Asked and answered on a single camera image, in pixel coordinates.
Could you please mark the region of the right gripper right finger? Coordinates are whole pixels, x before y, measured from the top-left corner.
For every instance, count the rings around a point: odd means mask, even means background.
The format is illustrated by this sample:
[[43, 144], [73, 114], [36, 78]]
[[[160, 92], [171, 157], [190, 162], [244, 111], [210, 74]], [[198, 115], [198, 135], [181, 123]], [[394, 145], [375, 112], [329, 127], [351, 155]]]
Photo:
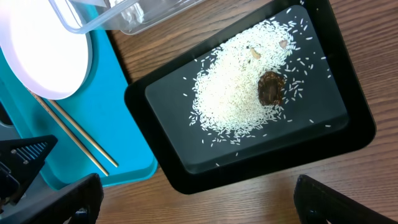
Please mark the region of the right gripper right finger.
[[304, 224], [397, 224], [307, 175], [297, 179], [294, 205]]

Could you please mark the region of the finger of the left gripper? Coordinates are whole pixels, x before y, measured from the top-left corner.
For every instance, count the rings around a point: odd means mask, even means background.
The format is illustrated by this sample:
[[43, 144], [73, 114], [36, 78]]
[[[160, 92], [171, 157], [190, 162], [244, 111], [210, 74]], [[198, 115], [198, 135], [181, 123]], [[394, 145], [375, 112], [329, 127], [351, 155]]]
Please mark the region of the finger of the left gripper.
[[1, 141], [1, 205], [16, 205], [57, 144], [54, 135]]

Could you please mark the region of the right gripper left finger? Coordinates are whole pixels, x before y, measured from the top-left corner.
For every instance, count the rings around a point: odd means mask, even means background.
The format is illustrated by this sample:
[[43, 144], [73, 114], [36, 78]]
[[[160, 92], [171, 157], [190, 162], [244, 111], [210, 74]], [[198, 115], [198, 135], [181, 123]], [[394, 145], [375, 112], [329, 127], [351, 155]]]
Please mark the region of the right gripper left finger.
[[90, 174], [30, 207], [1, 218], [1, 223], [95, 223], [104, 193], [98, 174]]

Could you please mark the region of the large white plate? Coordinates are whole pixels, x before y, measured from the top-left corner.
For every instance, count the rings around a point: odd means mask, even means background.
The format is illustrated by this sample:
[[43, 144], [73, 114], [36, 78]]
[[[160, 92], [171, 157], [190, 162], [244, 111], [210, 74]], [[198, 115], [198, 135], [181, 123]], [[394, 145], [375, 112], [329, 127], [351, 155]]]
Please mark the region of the large white plate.
[[67, 31], [49, 1], [1, 1], [1, 50], [18, 80], [50, 100], [76, 93], [93, 61], [91, 37]]

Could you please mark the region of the brown food scrap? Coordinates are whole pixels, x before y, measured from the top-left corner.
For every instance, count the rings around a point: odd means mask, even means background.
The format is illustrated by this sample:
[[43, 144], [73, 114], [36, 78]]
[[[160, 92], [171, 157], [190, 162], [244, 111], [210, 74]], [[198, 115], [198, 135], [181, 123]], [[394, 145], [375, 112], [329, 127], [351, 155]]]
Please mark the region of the brown food scrap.
[[263, 74], [257, 83], [260, 104], [262, 106], [281, 105], [284, 85], [285, 80], [275, 72]]

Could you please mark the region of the pile of white rice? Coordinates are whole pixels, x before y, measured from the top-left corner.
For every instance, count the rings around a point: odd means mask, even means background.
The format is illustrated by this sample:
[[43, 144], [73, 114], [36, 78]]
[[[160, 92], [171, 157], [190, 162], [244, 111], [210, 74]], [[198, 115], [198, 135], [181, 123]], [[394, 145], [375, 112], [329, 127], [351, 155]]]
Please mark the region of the pile of white rice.
[[[307, 5], [287, 7], [196, 60], [188, 133], [178, 152], [192, 171], [315, 138], [339, 116], [338, 91]], [[266, 72], [285, 80], [281, 105], [262, 106], [257, 83]]]

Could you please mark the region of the white tissue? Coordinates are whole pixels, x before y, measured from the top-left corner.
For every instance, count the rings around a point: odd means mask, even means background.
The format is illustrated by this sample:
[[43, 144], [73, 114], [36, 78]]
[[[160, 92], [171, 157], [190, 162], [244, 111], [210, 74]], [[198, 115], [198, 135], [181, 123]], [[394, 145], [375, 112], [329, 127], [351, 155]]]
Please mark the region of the white tissue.
[[134, 4], [127, 7], [119, 14], [116, 14], [111, 19], [112, 25], [118, 28], [125, 28], [125, 29], [132, 29], [133, 27], [141, 25], [143, 22], [144, 22], [144, 11], [141, 8], [139, 1], [136, 1]]

